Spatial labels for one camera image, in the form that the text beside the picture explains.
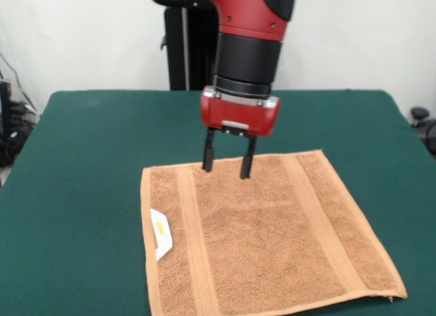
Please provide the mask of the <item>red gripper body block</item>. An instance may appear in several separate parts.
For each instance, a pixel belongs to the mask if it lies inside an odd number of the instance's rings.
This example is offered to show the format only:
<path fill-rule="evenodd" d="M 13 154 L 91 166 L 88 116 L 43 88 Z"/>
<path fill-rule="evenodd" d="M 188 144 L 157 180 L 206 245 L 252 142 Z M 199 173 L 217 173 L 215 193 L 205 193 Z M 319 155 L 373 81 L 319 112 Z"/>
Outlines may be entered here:
<path fill-rule="evenodd" d="M 200 98 L 200 115 L 207 127 L 235 129 L 251 136 L 269 136 L 275 126 L 280 99 L 239 97 L 206 86 Z"/>

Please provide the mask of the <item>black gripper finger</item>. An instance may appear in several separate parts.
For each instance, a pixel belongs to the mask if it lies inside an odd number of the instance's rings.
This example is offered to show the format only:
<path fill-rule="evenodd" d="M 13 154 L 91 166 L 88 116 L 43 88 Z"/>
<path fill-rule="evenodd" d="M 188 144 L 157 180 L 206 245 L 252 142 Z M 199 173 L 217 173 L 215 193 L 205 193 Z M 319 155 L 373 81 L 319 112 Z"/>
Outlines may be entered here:
<path fill-rule="evenodd" d="M 250 178 L 251 166 L 253 163 L 255 147 L 256 147 L 256 137 L 251 136 L 251 137 L 249 137 L 249 144 L 248 144 L 247 153 L 243 157 L 243 162 L 242 162 L 241 169 L 240 169 L 240 178 L 242 180 Z"/>
<path fill-rule="evenodd" d="M 204 145 L 204 154 L 202 161 L 202 169 L 205 172 L 211 172 L 213 168 L 213 160 L 214 160 L 214 148 L 213 148 L 213 140 L 215 135 L 215 129 L 212 127 L 207 128 L 206 139 Z"/>

